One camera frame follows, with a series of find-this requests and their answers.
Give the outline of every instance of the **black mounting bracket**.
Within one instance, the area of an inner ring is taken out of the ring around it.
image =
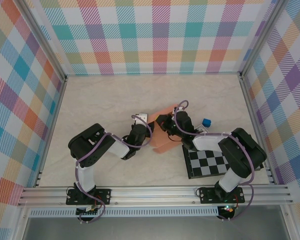
[[[216,195],[214,187],[200,187],[197,190],[198,197],[200,197],[201,204],[243,204],[245,202],[245,196],[241,187],[236,187],[227,199],[221,201]]]
[[[88,192],[88,194],[97,199],[100,199],[104,202],[105,205],[110,204],[111,189],[97,188],[96,186],[94,186],[94,188],[91,189]],[[67,191],[66,195],[66,205],[95,205],[96,203],[98,204],[98,202],[95,202],[94,199],[88,197],[83,192],[81,192],[76,184],[74,184],[73,189],[69,189]]]

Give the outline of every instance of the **blue cube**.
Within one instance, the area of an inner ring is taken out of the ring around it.
[[[211,126],[211,120],[204,118],[202,121],[202,125],[206,128],[209,128]]]

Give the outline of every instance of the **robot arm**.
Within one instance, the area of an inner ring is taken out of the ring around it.
[[[138,117],[140,117],[144,122],[147,122],[148,115],[146,113],[139,113]],[[136,118],[134,124],[131,126],[132,129],[129,135],[123,137],[123,142],[133,146],[141,146],[145,138],[150,135],[144,122]],[[71,156],[75,159],[75,161],[79,160],[89,153],[94,148],[95,144],[98,143],[106,133],[105,129],[99,123],[87,128],[70,140],[68,147],[70,149]],[[101,142],[100,146],[90,156],[79,163],[78,179],[84,191],[88,193],[95,189],[95,163],[106,152],[115,154],[123,160],[128,160],[140,149],[137,147],[129,147],[123,142],[111,135],[107,135]]]
[[[252,173],[248,159],[243,151],[227,136],[220,134],[189,135],[181,132],[176,126],[175,119],[182,130],[198,134],[198,131],[192,125],[190,117],[181,107],[178,111],[175,109],[172,114],[160,115],[156,122],[168,135],[180,137],[183,145],[189,150],[211,150],[223,153],[230,168],[220,181],[215,184],[213,193],[210,192],[209,194],[212,195],[211,198],[215,197],[220,202],[227,202],[229,199],[232,199],[234,190],[242,179],[247,178]],[[244,146],[252,160],[254,169],[266,160],[267,155],[265,151],[245,130],[237,128],[231,132],[231,135]]]

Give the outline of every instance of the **orange cloth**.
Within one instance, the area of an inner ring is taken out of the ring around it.
[[[168,138],[167,132],[162,131],[160,126],[156,123],[156,119],[159,115],[172,113],[172,111],[176,106],[178,106],[178,104],[173,104],[161,111],[157,111],[156,113],[148,117],[148,123],[154,122],[154,131],[153,131],[152,141],[150,142],[150,146],[154,147],[153,151],[155,151],[158,154],[165,153],[166,151],[181,144],[181,142],[177,142],[181,140],[180,137],[170,136],[171,139],[176,140],[176,141],[171,141]]]

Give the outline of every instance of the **plaid wall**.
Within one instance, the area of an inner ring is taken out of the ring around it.
[[[27,1],[65,70],[89,75],[237,72],[271,0]]]
[[[290,0],[246,76],[276,174],[288,184],[300,230],[300,0]]]
[[[35,177],[61,85],[13,0],[0,0],[0,240]]]

